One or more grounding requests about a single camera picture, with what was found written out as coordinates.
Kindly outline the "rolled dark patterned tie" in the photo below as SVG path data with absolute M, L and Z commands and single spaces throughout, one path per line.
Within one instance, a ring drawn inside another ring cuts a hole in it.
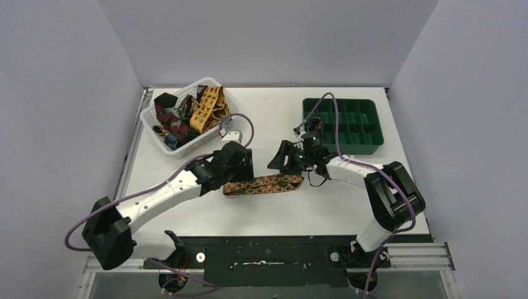
M 306 129 L 308 132 L 322 133 L 324 123 L 320 117 L 314 117 L 307 122 Z

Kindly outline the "yellow patterned tie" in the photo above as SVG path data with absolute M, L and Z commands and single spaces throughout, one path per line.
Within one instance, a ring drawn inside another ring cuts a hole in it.
M 201 86 L 198 96 L 199 106 L 193 112 L 189 123 L 192 129 L 202 134 L 225 118 L 230 113 L 230 109 L 223 86 Z

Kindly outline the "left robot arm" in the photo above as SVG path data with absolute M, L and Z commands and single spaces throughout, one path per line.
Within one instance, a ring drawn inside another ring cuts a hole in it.
M 169 229 L 149 233 L 140 228 L 180 203 L 222 188 L 251 167 L 252 151 L 230 141 L 220 150 L 186 164 L 155 190 L 131 199 L 97 200 L 82 236 L 104 270 L 117 268 L 129 259 L 146 258 L 177 267 L 184 259 L 177 235 Z

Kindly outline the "aluminium rail frame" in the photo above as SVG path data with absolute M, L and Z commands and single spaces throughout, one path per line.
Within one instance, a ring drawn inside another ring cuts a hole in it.
M 455 283 L 455 266 L 446 243 L 396 243 L 387 244 L 391 266 L 385 272 L 434 272 L 440 274 L 441 287 L 447 298 L 459 298 L 460 293 Z M 83 270 L 82 280 L 77 289 L 76 298 L 89 298 L 95 288 L 98 273 L 129 274 L 153 273 L 171 274 L 170 270 L 158 266 L 144 267 L 143 259 L 131 259 L 113 270 L 103 270 L 95 257 L 89 256 Z

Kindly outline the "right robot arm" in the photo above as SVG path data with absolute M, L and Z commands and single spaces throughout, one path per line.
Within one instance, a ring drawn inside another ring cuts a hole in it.
M 313 171 L 327 180 L 341 181 L 365 189 L 373 220 L 351 246 L 372 252 L 407 222 L 426 209 L 426 203 L 402 163 L 370 164 L 352 156 L 339 155 L 323 145 L 319 133 L 301 135 L 297 143 L 283 140 L 269 169 L 283 174 Z

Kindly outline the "beige paisley patterned tie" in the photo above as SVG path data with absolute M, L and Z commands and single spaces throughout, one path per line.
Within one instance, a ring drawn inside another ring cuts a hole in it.
M 225 196 L 274 194 L 295 191 L 303 184 L 302 175 L 274 174 L 260 176 L 251 181 L 229 182 L 223 186 Z

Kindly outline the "dark red patterned tie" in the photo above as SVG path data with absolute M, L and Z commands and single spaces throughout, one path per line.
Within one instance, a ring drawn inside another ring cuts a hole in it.
M 176 107 L 177 100 L 178 98 L 170 93 L 162 93 L 154 99 L 156 119 L 168 133 L 164 142 L 172 148 L 184 145 L 198 136 L 198 133 L 181 119 Z

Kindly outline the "dark brown patterned tie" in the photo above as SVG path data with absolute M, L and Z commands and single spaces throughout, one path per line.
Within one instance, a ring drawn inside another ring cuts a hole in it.
M 195 93 L 188 94 L 184 97 L 180 105 L 178 106 L 178 113 L 184 121 L 189 122 L 192 115 L 198 109 L 201 98 L 208 88 L 207 85 L 198 85 Z

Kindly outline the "green divided plastic tray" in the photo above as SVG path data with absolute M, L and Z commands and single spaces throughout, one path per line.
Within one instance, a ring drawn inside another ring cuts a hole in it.
M 337 107 L 330 98 L 318 103 L 317 98 L 302 101 L 303 118 L 307 122 L 320 117 L 324 123 L 323 145 L 329 151 L 339 144 L 342 154 L 372 155 L 384 144 L 384 135 L 374 101 L 338 98 Z

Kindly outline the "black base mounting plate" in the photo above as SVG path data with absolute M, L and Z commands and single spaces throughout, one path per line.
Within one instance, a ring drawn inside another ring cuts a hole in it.
M 181 237 L 165 266 L 201 273 L 218 287 L 363 287 L 370 267 L 391 266 L 388 249 L 352 250 L 352 235 Z

